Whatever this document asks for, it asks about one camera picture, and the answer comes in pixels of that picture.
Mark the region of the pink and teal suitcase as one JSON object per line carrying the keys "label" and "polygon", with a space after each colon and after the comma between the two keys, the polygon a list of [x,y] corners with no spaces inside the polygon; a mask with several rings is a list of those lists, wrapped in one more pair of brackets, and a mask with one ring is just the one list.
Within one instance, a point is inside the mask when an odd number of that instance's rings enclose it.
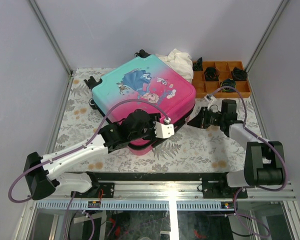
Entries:
{"label": "pink and teal suitcase", "polygon": [[[158,57],[143,49],[134,59],[106,73],[100,79],[90,76],[85,84],[91,90],[89,105],[98,110],[108,124],[126,118],[137,109],[160,113],[160,123],[173,124],[176,133],[195,106],[196,90]],[[155,147],[137,151],[145,155]]]}

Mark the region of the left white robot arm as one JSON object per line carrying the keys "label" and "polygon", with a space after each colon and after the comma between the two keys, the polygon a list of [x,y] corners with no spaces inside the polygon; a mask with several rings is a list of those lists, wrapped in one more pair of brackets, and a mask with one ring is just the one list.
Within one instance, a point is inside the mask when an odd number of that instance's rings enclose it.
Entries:
{"label": "left white robot arm", "polygon": [[90,173],[69,173],[73,168],[94,157],[105,156],[126,148],[132,141],[157,137],[161,114],[137,109],[127,117],[106,125],[101,124],[87,140],[63,150],[40,156],[30,153],[24,166],[24,177],[31,199],[43,200],[57,191],[77,192],[95,197],[100,186]]}

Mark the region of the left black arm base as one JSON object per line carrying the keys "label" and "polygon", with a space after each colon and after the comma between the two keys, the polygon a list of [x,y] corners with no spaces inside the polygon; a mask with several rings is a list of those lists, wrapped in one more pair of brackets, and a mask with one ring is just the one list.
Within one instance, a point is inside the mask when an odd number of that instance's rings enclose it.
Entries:
{"label": "left black arm base", "polygon": [[110,181],[93,180],[89,190],[89,198],[110,199],[114,197],[115,183]]}

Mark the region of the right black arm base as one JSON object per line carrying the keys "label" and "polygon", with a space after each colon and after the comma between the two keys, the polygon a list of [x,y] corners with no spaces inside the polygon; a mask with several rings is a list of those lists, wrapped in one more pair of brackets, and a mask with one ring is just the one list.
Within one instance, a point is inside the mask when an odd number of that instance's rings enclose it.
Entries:
{"label": "right black arm base", "polygon": [[204,199],[233,199],[239,187],[230,187],[226,173],[204,173],[199,177],[201,183],[197,191]]}

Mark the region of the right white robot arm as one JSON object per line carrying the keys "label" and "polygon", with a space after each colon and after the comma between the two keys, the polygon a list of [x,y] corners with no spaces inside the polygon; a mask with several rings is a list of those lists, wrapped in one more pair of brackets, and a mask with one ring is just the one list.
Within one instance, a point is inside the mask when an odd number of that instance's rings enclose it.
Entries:
{"label": "right white robot arm", "polygon": [[199,129],[219,127],[227,137],[245,149],[243,170],[228,172],[226,180],[218,184],[217,189],[221,196],[230,197],[239,187],[266,189],[266,186],[284,187],[287,184],[282,143],[259,137],[242,120],[238,120],[235,100],[223,100],[220,111],[202,107],[187,124]]}

